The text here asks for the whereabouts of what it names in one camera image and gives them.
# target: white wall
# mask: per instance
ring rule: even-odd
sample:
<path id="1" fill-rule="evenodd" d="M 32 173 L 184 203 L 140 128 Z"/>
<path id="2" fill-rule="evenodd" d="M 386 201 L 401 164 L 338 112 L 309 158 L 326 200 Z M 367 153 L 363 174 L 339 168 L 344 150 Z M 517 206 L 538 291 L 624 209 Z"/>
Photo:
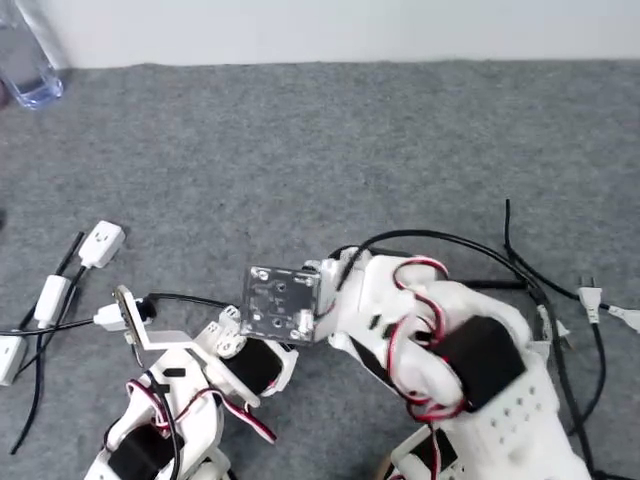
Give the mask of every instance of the white wall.
<path id="1" fill-rule="evenodd" d="M 20 1 L 76 67 L 640 58 L 640 0 Z"/>

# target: plastic bottle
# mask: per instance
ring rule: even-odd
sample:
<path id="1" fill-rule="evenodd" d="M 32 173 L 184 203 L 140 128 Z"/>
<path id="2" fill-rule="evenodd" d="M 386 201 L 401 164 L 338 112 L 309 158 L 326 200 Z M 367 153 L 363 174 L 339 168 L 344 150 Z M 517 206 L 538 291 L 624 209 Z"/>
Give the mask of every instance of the plastic bottle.
<path id="1" fill-rule="evenodd" d="M 0 0 L 0 79 L 22 106 L 37 110 L 62 96 L 62 81 L 14 0 Z"/>

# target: white robotic arm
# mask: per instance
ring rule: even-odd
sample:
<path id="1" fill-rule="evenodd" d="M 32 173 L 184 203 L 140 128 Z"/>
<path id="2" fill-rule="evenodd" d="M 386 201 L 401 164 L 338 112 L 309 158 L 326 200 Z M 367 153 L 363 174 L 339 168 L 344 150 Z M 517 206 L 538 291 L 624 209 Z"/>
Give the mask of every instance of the white robotic arm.
<path id="1" fill-rule="evenodd" d="M 365 254 L 336 293 L 352 253 L 320 267 L 320 305 L 328 313 L 320 316 L 319 337 L 328 336 L 403 397 L 429 399 L 413 405 L 423 410 L 415 418 L 429 426 L 393 452 L 389 478 L 590 479 L 571 449 L 545 360 L 530 348 L 531 331 L 517 309 L 437 280 L 442 269 L 432 259 Z M 433 337 L 438 316 L 442 338 Z M 432 335 L 425 341 L 417 332 Z M 433 404 L 447 415 L 429 411 Z"/>
<path id="2" fill-rule="evenodd" d="M 176 422 L 178 478 L 233 480 L 230 462 L 218 449 L 224 410 L 274 443 L 275 435 L 253 416 L 250 406 L 257 407 L 259 397 L 284 389 L 298 352 L 277 342 L 239 335 L 240 314 L 233 306 L 191 339 L 180 331 L 147 331 L 126 288 L 118 288 L 116 299 L 139 363 L 145 350 L 166 350 L 149 371 L 164 389 Z M 166 412 L 147 375 L 129 381 L 127 391 L 129 407 L 106 432 L 103 449 L 85 480 L 167 480 L 171 476 L 174 457 Z"/>

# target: black cable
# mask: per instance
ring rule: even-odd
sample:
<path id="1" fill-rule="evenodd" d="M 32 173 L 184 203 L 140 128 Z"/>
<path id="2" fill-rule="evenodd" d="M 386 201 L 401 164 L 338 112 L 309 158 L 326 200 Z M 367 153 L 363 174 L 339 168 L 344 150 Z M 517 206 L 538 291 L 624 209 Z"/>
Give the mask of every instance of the black cable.
<path id="1" fill-rule="evenodd" d="M 348 248 L 356 248 L 357 245 L 344 245 L 331 252 L 328 258 L 334 260 L 340 259 L 340 254 Z M 385 248 L 371 247 L 369 249 L 373 256 L 386 255 L 393 257 L 413 257 L 414 255 L 408 252 L 402 252 L 398 250 L 388 250 Z M 482 280 L 482 279 L 451 279 L 454 282 L 462 283 L 463 285 L 473 290 L 526 290 L 527 283 L 518 280 Z"/>
<path id="2" fill-rule="evenodd" d="M 44 353 L 44 351 L 47 349 L 47 347 L 51 343 L 51 340 L 53 340 L 53 337 L 55 336 L 55 334 L 60 330 L 59 328 L 60 324 L 64 319 L 64 317 L 67 315 L 67 310 L 69 308 L 69 304 L 71 303 L 71 299 L 73 298 L 73 295 L 75 293 L 76 286 L 78 285 L 78 283 L 80 282 L 80 279 L 82 278 L 82 275 L 84 275 L 86 271 L 87 271 L 87 267 L 81 266 L 78 269 L 78 272 L 75 274 L 75 276 L 71 279 L 69 290 L 67 291 L 67 294 L 65 295 L 64 300 L 62 301 L 62 308 L 60 309 L 58 318 L 53 324 L 54 330 L 47 336 L 47 339 L 44 341 L 44 344 L 42 345 L 42 347 L 36 349 L 36 353 L 34 353 L 33 357 L 31 357 L 31 359 L 29 359 L 27 363 L 25 363 L 20 367 L 16 375 L 20 375 L 22 372 L 24 372 L 27 368 L 29 368 L 29 366 L 33 362 L 35 362 L 40 357 L 40 355 Z"/>
<path id="3" fill-rule="evenodd" d="M 528 285 L 519 280 L 452 279 L 472 290 L 526 290 Z"/>
<path id="4" fill-rule="evenodd" d="M 635 480 L 631 477 L 625 477 L 622 475 L 613 475 L 612 473 L 603 472 L 602 470 L 598 470 L 594 474 L 594 478 L 596 480 Z"/>
<path id="5" fill-rule="evenodd" d="M 72 328 L 83 327 L 93 323 L 93 319 L 78 320 L 77 322 L 65 323 L 57 327 L 43 328 L 41 330 L 0 330 L 0 337 L 32 337 L 42 333 L 59 332 L 60 330 L 71 330 Z"/>
<path id="6" fill-rule="evenodd" d="M 73 240 L 73 243 L 71 244 L 71 247 L 69 247 L 69 249 L 67 250 L 67 252 L 65 253 L 64 257 L 62 258 L 62 260 L 60 261 L 60 263 L 58 264 L 58 268 L 56 268 L 55 270 L 55 275 L 62 275 L 64 273 L 64 271 L 67 269 L 67 267 L 69 266 L 69 263 L 71 262 L 71 259 L 73 258 L 73 255 L 76 253 L 76 250 L 78 249 L 78 247 L 80 246 L 80 243 L 82 242 L 82 240 L 84 239 L 84 232 L 78 232 L 76 234 L 76 237 Z M 78 274 L 76 275 L 76 283 L 77 281 L 79 281 L 80 276 L 82 275 L 82 273 L 79 271 Z M 9 336 L 30 336 L 30 335 L 37 335 L 36 338 L 36 354 L 33 357 L 33 359 L 31 361 L 29 361 L 29 363 L 27 365 L 25 365 L 24 367 L 22 367 L 18 373 L 16 374 L 19 375 L 21 372 L 24 371 L 24 369 L 26 369 L 29 365 L 31 365 L 31 363 L 33 363 L 35 361 L 36 364 L 36 373 L 35 373 L 35 379 L 34 379 L 34 389 L 33 389 L 33 401 L 31 403 L 31 409 L 29 410 L 29 414 L 27 416 L 27 420 L 25 421 L 24 426 L 22 427 L 22 431 L 20 432 L 20 435 L 18 436 L 18 439 L 16 440 L 15 444 L 13 445 L 13 447 L 10 450 L 10 454 L 11 455 L 15 455 L 18 450 L 20 449 L 20 447 L 22 446 L 22 444 L 24 443 L 24 441 L 27 438 L 27 435 L 29 434 L 29 431 L 31 430 L 31 427 L 33 426 L 33 423 L 36 419 L 36 415 L 38 413 L 38 408 L 40 406 L 40 401 L 42 399 L 42 391 L 44 388 L 44 352 L 46 350 L 46 346 L 48 345 L 48 343 L 51 341 L 50 338 L 48 339 L 48 341 L 44 341 L 44 334 L 47 331 L 51 331 L 51 336 L 53 336 L 53 334 L 57 331 L 57 330 L 66 330 L 69 328 L 75 328 L 75 327 L 79 327 L 81 325 L 85 325 L 86 323 L 83 322 L 74 322 L 73 324 L 69 324 L 69 325 L 65 325 L 64 328 L 61 328 L 59 321 L 56 323 L 55 327 L 52 329 L 41 329 L 38 330 L 37 332 L 23 332 L 24 328 L 29 324 L 29 322 L 31 322 L 31 320 L 33 319 L 33 315 L 35 313 L 36 310 L 36 304 L 34 303 L 33 306 L 29 309 L 29 312 L 27 312 L 27 314 L 23 317 L 23 319 L 21 320 L 20 324 L 18 325 L 18 332 L 1 332 L 0 335 L 3 334 L 8 334 Z M 61 317 L 64 316 L 64 313 L 66 313 L 66 306 L 63 309 L 63 312 L 61 312 Z"/>
<path id="7" fill-rule="evenodd" d="M 444 240 L 451 243 L 456 243 L 458 245 L 462 245 L 464 247 L 470 248 L 472 250 L 475 250 L 477 252 L 480 252 L 492 258 L 493 260 L 497 261 L 498 263 L 502 264 L 505 268 L 513 272 L 519 280 L 526 282 L 528 285 L 532 285 L 531 282 L 533 280 L 528 275 L 524 274 L 517 267 L 513 266 L 511 262 L 508 259 L 504 258 L 500 253 L 496 252 L 495 250 L 485 245 L 482 245 L 478 242 L 469 240 L 464 237 L 460 237 L 450 233 L 439 232 L 437 230 L 408 229 L 408 230 L 393 230 L 390 232 L 381 233 L 379 235 L 371 237 L 370 239 L 362 243 L 358 247 L 358 249 L 355 251 L 355 253 L 351 256 L 351 258 L 349 259 L 349 262 L 347 262 L 347 265 L 342 271 L 342 275 L 340 277 L 340 281 L 338 282 L 338 286 L 336 290 L 340 291 L 342 289 L 344 282 L 346 281 L 347 277 L 353 270 L 353 267 L 356 261 L 358 260 L 358 258 L 360 257 L 363 251 L 367 250 L 374 243 L 378 243 L 383 240 L 390 240 L 392 238 L 402 238 L 402 237 L 435 238 L 435 239 Z"/>
<path id="8" fill-rule="evenodd" d="M 147 297 L 149 300 L 178 300 L 181 302 L 199 303 L 202 305 L 208 305 L 216 308 L 227 308 L 233 303 L 221 302 L 219 300 L 213 300 L 211 298 L 195 297 L 193 295 L 182 295 L 180 293 L 165 293 L 165 292 L 151 292 Z"/>
<path id="9" fill-rule="evenodd" d="M 366 250 L 368 247 L 370 247 L 374 243 L 377 243 L 383 240 L 389 240 L 392 238 L 401 238 L 401 237 L 436 238 L 436 239 L 440 239 L 440 240 L 465 246 L 467 248 L 480 252 L 494 259 L 495 261 L 503 265 L 505 268 L 510 270 L 512 273 L 514 273 L 519 280 L 525 281 L 530 286 L 530 289 L 528 291 L 529 295 L 534 300 L 538 308 L 544 307 L 547 315 L 549 316 L 549 321 L 551 323 L 551 332 L 553 337 L 551 346 L 553 348 L 553 353 L 556 358 L 556 363 L 558 365 L 558 376 L 560 379 L 560 385 L 562 387 L 565 399 L 567 401 L 567 406 L 569 407 L 569 412 L 574 422 L 576 433 L 578 434 L 578 438 L 580 440 L 580 446 L 582 448 L 582 453 L 584 456 L 585 463 L 587 465 L 587 469 L 589 470 L 590 473 L 593 473 L 594 472 L 593 453 L 591 450 L 591 445 L 589 443 L 589 438 L 587 437 L 586 431 L 584 429 L 584 424 L 581 421 L 580 409 L 578 407 L 578 403 L 573 393 L 571 382 L 569 381 L 569 375 L 567 373 L 567 366 L 564 358 L 564 352 L 562 350 L 562 345 L 560 343 L 560 334 L 558 332 L 558 324 L 557 324 L 557 317 L 555 314 L 555 310 L 549 300 L 549 297 L 544 292 L 544 290 L 542 290 L 542 288 L 540 287 L 536 279 L 530 276 L 528 273 L 518 269 L 514 264 L 512 264 L 512 262 L 509 259 L 503 257 L 500 253 L 496 252 L 495 250 L 485 245 L 482 245 L 478 242 L 475 242 L 473 240 L 469 240 L 457 235 L 438 232 L 435 230 L 419 230 L 419 229 L 395 230 L 395 231 L 386 232 L 386 233 L 382 233 L 380 235 L 371 237 L 370 239 L 366 240 L 364 243 L 362 243 L 358 247 L 354 255 L 349 259 L 349 262 L 345 266 L 336 290 L 337 291 L 341 290 L 349 273 L 351 273 L 351 271 L 353 270 L 353 267 L 356 261 L 358 260 L 359 256 L 364 250 Z"/>
<path id="10" fill-rule="evenodd" d="M 162 391 L 162 387 L 155 379 L 150 370 L 145 372 L 147 377 L 149 378 L 149 382 L 151 382 L 151 389 L 160 399 L 160 403 L 162 404 L 162 408 L 164 409 L 164 414 L 167 417 L 167 423 L 169 424 L 169 435 L 171 436 L 171 444 L 173 446 L 173 469 L 171 470 L 170 480 L 178 480 L 178 475 L 180 475 L 180 445 L 178 444 L 178 428 L 176 427 L 176 421 L 171 414 L 171 407 L 169 406 L 169 402 L 167 401 L 167 397 L 165 397 L 165 393 Z"/>
<path id="11" fill-rule="evenodd" d="M 531 265 L 529 265 L 524 260 L 524 258 L 522 258 L 518 254 L 518 252 L 516 252 L 513 249 L 513 246 L 511 245 L 511 200 L 508 199 L 508 198 L 505 200 L 504 248 L 507 251 L 507 254 L 509 255 L 510 258 L 512 258 L 513 260 L 517 261 L 520 265 L 522 265 L 522 267 L 525 270 L 528 270 L 529 273 L 531 273 L 531 275 L 536 277 L 538 280 L 540 280 L 542 283 L 547 285 L 549 288 L 551 288 L 552 290 L 556 291 L 560 295 L 563 295 L 563 296 L 565 296 L 565 297 L 567 297 L 567 298 L 569 298 L 571 300 L 574 300 L 576 302 L 580 301 L 580 297 L 578 296 L 577 293 L 570 292 L 566 288 L 561 287 L 560 285 L 558 285 L 554 281 L 552 281 L 549 278 L 547 278 L 544 275 L 542 275 L 535 268 L 533 268 Z M 608 305 L 606 303 L 601 303 L 600 304 L 600 309 L 602 309 L 602 310 L 609 310 L 609 308 L 610 308 L 610 305 Z"/>
<path id="12" fill-rule="evenodd" d="M 62 257 L 62 260 L 58 264 L 58 268 L 56 268 L 54 275 L 62 275 L 64 273 L 64 271 L 69 266 L 69 263 L 71 263 L 71 259 L 73 258 L 73 255 L 76 253 L 76 250 L 80 246 L 80 243 L 82 242 L 83 239 L 84 239 L 84 232 L 78 232 L 76 234 L 76 237 L 73 239 L 73 243 L 69 247 L 69 250 L 67 250 L 67 252 L 64 254 L 64 257 Z M 24 330 L 26 328 L 26 326 L 32 320 L 33 314 L 35 313 L 35 311 L 36 311 L 36 303 L 33 304 L 33 306 L 29 309 L 27 314 L 22 318 L 22 320 L 20 321 L 20 324 L 18 325 L 18 330 Z"/>
<path id="13" fill-rule="evenodd" d="M 593 395 L 593 398 L 589 401 L 589 404 L 587 405 L 585 411 L 582 413 L 582 416 L 580 417 L 580 421 L 582 423 L 586 423 L 586 421 L 589 419 L 596 406 L 598 405 L 598 402 L 600 401 L 600 397 L 602 396 L 602 392 L 604 390 L 604 384 L 607 380 L 607 357 L 605 355 L 602 335 L 600 334 L 600 327 L 597 323 L 592 323 L 591 328 L 593 330 L 593 337 L 595 338 L 596 348 L 598 350 L 600 373 L 598 374 L 598 384 L 596 386 L 596 392 Z M 576 433 L 575 427 L 571 427 L 571 429 L 569 429 L 569 435 L 573 435 L 574 433 Z"/>
<path id="14" fill-rule="evenodd" d="M 580 297 L 573 292 L 566 290 L 555 282 L 549 280 L 540 272 L 536 271 L 531 265 L 529 265 L 524 258 L 522 258 L 511 245 L 511 200 L 505 200 L 505 216 L 504 216 L 504 246 L 507 252 L 509 252 L 511 258 L 520 263 L 523 268 L 528 270 L 531 275 L 534 275 L 541 282 L 548 285 L 551 289 L 555 290 L 559 294 L 575 301 L 580 301 Z M 606 303 L 600 303 L 599 306 L 602 310 L 609 310 L 609 305 Z M 598 350 L 598 358 L 600 362 L 600 372 L 598 373 L 598 383 L 596 386 L 596 391 L 592 399 L 587 404 L 587 408 L 580 415 L 580 423 L 584 424 L 587 419 L 591 416 L 593 411 L 595 410 L 598 402 L 600 401 L 600 397 L 602 396 L 602 392 L 604 390 L 604 385 L 607 379 L 607 360 L 604 349 L 604 342 L 602 341 L 602 335 L 600 334 L 600 327 L 598 324 L 592 324 L 593 337 L 596 342 L 596 348 Z M 574 435 L 576 433 L 576 425 L 569 429 L 568 434 Z"/>
<path id="15" fill-rule="evenodd" d="M 37 348 L 42 347 L 42 341 L 44 339 L 44 335 L 38 335 L 36 339 Z M 29 415 L 27 416 L 27 420 L 25 421 L 24 426 L 22 427 L 22 431 L 18 436 L 18 439 L 11 447 L 10 454 L 15 455 L 18 453 L 18 450 L 24 443 L 27 435 L 29 434 L 29 430 L 33 425 L 33 422 L 36 419 L 36 414 L 38 413 L 38 406 L 40 405 L 40 399 L 42 398 L 42 387 L 44 384 L 44 355 L 38 356 L 36 359 L 36 377 L 35 377 L 35 388 L 33 389 L 33 400 L 31 402 L 31 409 L 29 410 Z"/>

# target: gray carpet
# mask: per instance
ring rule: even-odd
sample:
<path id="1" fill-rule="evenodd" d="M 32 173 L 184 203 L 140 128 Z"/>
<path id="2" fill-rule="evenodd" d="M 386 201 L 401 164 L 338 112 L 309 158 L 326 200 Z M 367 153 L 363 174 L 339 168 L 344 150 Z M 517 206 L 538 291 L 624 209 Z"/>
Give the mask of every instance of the gray carpet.
<path id="1" fill-rule="evenodd" d="M 428 227 L 501 245 L 503 199 L 521 253 L 563 285 L 594 275 L 640 307 L 640 64 L 436 63 L 74 72 L 41 113 L 0 111 L 0 324 L 13 327 L 75 232 L 127 227 L 91 271 L 86 318 L 124 283 L 237 301 L 249 262 L 295 267 L 383 230 Z M 455 275 L 504 278 L 473 253 L 413 239 Z M 502 295 L 530 313 L 521 295 Z M 554 296 L 584 405 L 597 359 L 577 305 Z M 197 332 L 199 306 L 161 305 L 158 325 Z M 640 337 L 604 317 L 609 378 L 588 424 L 598 466 L 640 474 Z M 327 345 L 304 350 L 290 387 L 258 413 L 275 447 L 229 419 L 240 480 L 369 479 L 415 428 L 401 402 Z M 0 477 L 82 478 L 138 375 L 120 334 L 60 334 L 22 451 L 6 452 L 33 372 L 0 390 Z M 567 423 L 566 410 L 562 419 Z"/>

